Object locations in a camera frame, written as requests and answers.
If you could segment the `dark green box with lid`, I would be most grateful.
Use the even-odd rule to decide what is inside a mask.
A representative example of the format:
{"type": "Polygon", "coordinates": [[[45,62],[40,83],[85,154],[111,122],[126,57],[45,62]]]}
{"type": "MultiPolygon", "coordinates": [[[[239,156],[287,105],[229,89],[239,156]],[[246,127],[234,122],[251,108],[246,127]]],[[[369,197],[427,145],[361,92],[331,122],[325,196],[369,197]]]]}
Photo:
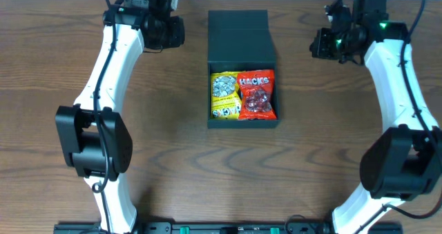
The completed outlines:
{"type": "Polygon", "coordinates": [[[207,128],[275,128],[280,123],[277,55],[267,10],[210,10],[208,13],[207,128]],[[218,72],[274,70],[271,106],[275,120],[227,120],[211,117],[211,80],[218,72]]]}

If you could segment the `red candy bag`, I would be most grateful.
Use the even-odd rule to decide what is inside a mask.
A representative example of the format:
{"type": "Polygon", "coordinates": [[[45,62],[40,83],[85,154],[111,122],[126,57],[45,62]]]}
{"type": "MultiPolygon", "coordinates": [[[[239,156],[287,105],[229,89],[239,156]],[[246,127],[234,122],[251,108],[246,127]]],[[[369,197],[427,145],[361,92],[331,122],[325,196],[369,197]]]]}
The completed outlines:
{"type": "Polygon", "coordinates": [[[252,70],[240,72],[237,83],[242,93],[242,105],[239,120],[276,120],[271,105],[274,70],[252,70]]]}

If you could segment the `yellow snack bag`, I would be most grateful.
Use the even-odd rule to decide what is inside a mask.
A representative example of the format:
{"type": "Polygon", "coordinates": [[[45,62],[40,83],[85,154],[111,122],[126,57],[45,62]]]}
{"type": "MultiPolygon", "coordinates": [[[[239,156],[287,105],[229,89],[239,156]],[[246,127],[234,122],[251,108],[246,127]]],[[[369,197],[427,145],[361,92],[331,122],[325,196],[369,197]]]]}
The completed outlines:
{"type": "Polygon", "coordinates": [[[239,72],[218,72],[211,74],[210,118],[238,120],[242,100],[239,96],[237,76],[239,72]]]}

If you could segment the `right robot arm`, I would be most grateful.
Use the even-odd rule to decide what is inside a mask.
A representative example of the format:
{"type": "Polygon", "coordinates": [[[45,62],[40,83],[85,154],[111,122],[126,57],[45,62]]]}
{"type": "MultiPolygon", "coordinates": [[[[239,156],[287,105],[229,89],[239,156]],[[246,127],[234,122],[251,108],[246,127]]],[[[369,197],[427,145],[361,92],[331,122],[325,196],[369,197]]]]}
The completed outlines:
{"type": "Polygon", "coordinates": [[[414,28],[390,21],[387,0],[335,0],[330,27],[310,45],[313,57],[364,66],[374,81],[383,133],[363,155],[360,184],[331,212],[321,233],[400,233],[381,224],[388,211],[430,193],[441,176],[441,128],[423,98],[412,62],[414,28]]]}

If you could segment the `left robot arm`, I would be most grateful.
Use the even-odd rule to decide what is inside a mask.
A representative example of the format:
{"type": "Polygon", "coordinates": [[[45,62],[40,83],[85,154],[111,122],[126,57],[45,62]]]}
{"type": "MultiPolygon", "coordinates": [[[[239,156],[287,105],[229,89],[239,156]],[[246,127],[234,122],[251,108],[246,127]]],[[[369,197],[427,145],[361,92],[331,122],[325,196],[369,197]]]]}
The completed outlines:
{"type": "Polygon", "coordinates": [[[172,16],[178,0],[108,1],[103,39],[93,71],[72,106],[60,106],[55,123],[64,160],[88,184],[99,213],[96,224],[57,224],[55,233],[150,233],[129,195],[126,171],[133,140],[122,119],[128,83],[144,53],[184,43],[184,22],[172,16]]]}

